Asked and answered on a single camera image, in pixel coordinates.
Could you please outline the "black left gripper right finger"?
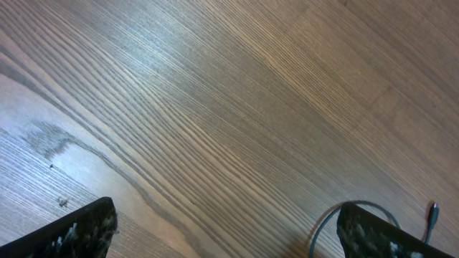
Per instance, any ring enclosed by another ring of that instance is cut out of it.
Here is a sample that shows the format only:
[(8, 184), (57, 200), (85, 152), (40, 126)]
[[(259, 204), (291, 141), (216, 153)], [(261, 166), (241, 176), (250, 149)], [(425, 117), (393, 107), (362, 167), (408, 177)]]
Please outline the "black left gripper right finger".
[(339, 212), (337, 234), (346, 258), (452, 258), (350, 202)]

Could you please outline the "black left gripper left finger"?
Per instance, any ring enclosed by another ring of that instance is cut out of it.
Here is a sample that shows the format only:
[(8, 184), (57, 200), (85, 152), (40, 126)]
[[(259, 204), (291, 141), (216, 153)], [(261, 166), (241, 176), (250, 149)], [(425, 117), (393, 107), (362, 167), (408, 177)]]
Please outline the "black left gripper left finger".
[(112, 198), (94, 202), (1, 247), (10, 258), (105, 258), (118, 217)]

